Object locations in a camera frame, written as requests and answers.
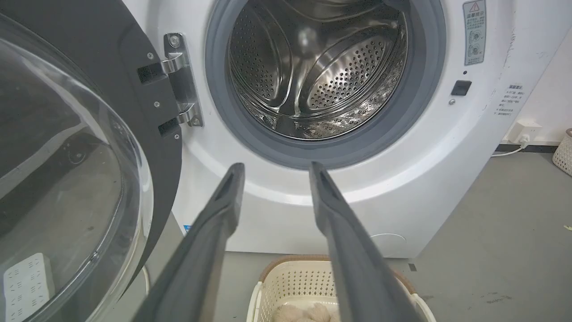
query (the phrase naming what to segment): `white panel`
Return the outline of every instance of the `white panel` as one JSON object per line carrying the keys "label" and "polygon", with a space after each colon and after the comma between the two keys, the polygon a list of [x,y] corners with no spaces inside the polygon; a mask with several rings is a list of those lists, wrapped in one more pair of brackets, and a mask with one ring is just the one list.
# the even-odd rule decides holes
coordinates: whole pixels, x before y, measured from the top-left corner
{"label": "white panel", "polygon": [[[534,54],[546,55],[536,47]],[[526,101],[517,120],[533,120],[542,126],[532,144],[557,145],[567,129],[572,128],[572,30],[562,42],[550,65]]]}

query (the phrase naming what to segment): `door hinge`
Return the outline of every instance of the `door hinge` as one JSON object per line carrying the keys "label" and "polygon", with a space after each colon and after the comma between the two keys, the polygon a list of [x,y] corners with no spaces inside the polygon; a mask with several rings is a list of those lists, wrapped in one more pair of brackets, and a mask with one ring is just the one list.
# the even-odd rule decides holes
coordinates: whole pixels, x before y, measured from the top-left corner
{"label": "door hinge", "polygon": [[193,71],[190,67],[185,37],[181,33],[168,33],[163,36],[166,60],[161,61],[161,69],[169,77],[177,100],[179,124],[191,127],[204,125],[197,91],[194,87]]}

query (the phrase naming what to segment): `warning label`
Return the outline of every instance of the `warning label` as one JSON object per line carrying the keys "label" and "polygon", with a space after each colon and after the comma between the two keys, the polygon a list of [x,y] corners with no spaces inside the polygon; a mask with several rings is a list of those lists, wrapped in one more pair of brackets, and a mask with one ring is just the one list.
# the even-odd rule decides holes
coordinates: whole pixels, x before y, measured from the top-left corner
{"label": "warning label", "polygon": [[525,95],[525,89],[522,84],[510,84],[505,91],[505,95],[500,100],[499,105],[496,107],[495,115],[511,116],[512,114],[518,112],[517,104],[522,102],[522,97]]}
{"label": "warning label", "polygon": [[465,2],[465,65],[484,61],[484,45],[487,32],[487,10],[485,0]]}

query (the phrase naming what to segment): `door glass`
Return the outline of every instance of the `door glass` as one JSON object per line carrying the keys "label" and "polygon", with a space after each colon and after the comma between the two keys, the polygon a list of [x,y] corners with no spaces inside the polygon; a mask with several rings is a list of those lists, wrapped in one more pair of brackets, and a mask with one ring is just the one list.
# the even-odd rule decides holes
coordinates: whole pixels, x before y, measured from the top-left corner
{"label": "door glass", "polygon": [[0,321],[87,320],[137,264],[149,168],[76,78],[4,40],[0,69]]}

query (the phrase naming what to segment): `gray rubber seal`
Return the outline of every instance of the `gray rubber seal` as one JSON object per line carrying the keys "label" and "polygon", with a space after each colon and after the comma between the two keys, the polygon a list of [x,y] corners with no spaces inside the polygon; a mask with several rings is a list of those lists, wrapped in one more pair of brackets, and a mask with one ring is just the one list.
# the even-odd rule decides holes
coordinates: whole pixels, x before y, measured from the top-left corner
{"label": "gray rubber seal", "polygon": [[241,106],[227,72],[227,44],[247,0],[219,0],[205,45],[207,82],[220,116],[245,146],[283,166],[306,170],[310,161],[340,168],[366,160],[398,140],[419,118],[443,69],[446,30],[439,0],[410,0],[406,11],[409,49],[402,79],[386,106],[358,129],[329,140],[308,142],[280,136]]}

